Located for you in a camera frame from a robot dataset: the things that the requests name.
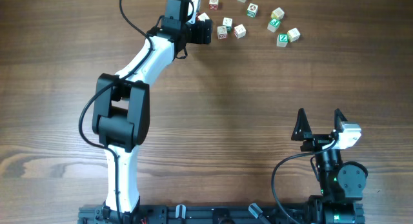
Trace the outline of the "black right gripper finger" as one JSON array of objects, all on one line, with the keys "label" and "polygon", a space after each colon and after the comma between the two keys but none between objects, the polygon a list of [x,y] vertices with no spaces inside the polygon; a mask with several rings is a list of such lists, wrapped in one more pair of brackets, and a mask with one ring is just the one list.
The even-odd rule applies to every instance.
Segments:
[{"label": "black right gripper finger", "polygon": [[343,115],[342,111],[340,109],[335,109],[334,111],[334,128],[332,132],[343,132],[344,131],[344,125],[347,124],[348,120],[347,118]]},{"label": "black right gripper finger", "polygon": [[296,125],[293,129],[291,140],[305,141],[312,139],[312,131],[304,108],[300,108],[297,113]]}]

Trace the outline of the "red number six block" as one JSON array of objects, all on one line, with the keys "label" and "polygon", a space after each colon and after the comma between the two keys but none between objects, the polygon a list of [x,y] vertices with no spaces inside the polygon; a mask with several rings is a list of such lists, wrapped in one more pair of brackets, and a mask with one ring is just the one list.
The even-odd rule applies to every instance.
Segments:
[{"label": "red number six block", "polygon": [[218,39],[226,39],[228,37],[228,31],[226,26],[217,27],[217,37]]}]

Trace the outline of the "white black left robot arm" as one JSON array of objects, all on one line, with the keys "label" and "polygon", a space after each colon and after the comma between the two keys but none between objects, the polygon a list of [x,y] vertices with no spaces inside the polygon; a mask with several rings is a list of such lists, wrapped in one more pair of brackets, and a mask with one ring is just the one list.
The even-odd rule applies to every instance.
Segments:
[{"label": "white black left robot arm", "polygon": [[188,44],[211,42],[212,22],[197,18],[201,0],[167,0],[165,14],[149,31],[137,55],[96,84],[92,130],[108,165],[108,195],[102,207],[107,223],[135,223],[140,194],[137,155],[150,126],[150,87]]}]

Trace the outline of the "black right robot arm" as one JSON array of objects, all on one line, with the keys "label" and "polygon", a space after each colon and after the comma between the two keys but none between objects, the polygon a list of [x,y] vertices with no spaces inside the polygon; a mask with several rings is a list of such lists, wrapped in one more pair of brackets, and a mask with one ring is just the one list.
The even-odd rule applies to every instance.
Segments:
[{"label": "black right robot arm", "polygon": [[360,201],[367,184],[368,170],[355,161],[343,162],[341,151],[353,147],[361,137],[361,127],[350,122],[339,109],[334,111],[334,129],[331,134],[313,134],[300,108],[291,140],[301,141],[302,152],[311,152],[312,169],[319,182],[321,195],[311,195],[304,206],[305,223],[365,222]]}]

